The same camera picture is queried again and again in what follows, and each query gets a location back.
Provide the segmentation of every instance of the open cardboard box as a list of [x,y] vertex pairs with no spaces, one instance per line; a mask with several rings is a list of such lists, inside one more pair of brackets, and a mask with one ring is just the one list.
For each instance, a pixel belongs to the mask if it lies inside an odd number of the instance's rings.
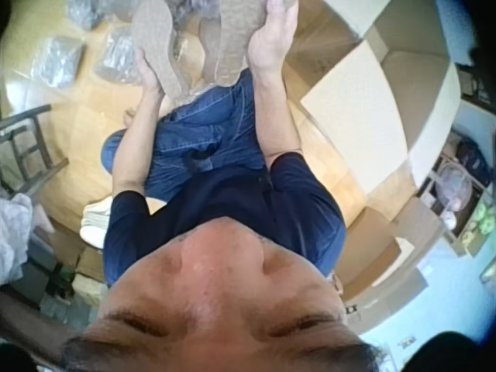
[[460,104],[436,2],[305,0],[299,22],[284,69],[290,99],[366,195],[405,162],[420,187]]
[[356,309],[349,316],[355,332],[373,328],[428,287],[417,265],[444,232],[418,198],[410,199],[392,223],[371,208],[363,210],[348,230],[335,269],[343,301]]

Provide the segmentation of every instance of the jeans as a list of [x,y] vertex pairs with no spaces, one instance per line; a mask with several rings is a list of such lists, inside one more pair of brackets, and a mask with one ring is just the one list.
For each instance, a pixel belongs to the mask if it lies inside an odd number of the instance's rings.
[[[112,134],[103,146],[102,164],[109,173],[125,132]],[[228,165],[265,168],[248,70],[233,87],[213,88],[158,122],[146,196],[169,202],[196,173]]]

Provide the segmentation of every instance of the plastic bag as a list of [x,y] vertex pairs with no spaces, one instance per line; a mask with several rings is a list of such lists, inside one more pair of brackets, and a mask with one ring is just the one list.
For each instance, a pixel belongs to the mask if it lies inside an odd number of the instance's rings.
[[138,84],[140,76],[134,60],[131,26],[114,29],[93,71],[102,79],[119,84]]
[[101,1],[67,0],[67,17],[82,29],[94,29],[103,19]]
[[68,36],[49,38],[40,47],[31,76],[54,88],[71,85],[78,72],[84,42]]
[[114,14],[123,22],[131,22],[136,8],[142,0],[101,0],[102,11]]
[[220,0],[191,0],[193,9],[205,18],[220,18]]
[[436,192],[441,203],[449,210],[458,212],[464,209],[473,193],[467,170],[455,163],[444,165],[436,181]]

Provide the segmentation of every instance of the gray cloth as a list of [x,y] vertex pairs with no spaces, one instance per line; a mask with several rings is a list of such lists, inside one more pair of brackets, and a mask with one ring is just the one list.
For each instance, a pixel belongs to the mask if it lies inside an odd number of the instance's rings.
[[0,285],[22,277],[32,224],[33,203],[28,196],[0,199]]

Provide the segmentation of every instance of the white wall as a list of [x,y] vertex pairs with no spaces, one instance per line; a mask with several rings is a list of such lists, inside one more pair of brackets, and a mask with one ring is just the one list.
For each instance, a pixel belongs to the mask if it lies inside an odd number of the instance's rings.
[[453,129],[475,141],[490,167],[495,165],[492,146],[496,133],[496,116],[462,100]]
[[[423,344],[445,331],[482,340],[496,315],[496,294],[479,276],[496,255],[496,232],[475,258],[456,258],[441,239],[418,265],[429,283],[421,294],[388,320],[362,335],[375,346],[387,344],[398,370]],[[413,336],[407,349],[398,345]]]
[[477,45],[474,27],[460,0],[436,0],[448,52],[453,62],[472,65],[470,51]]

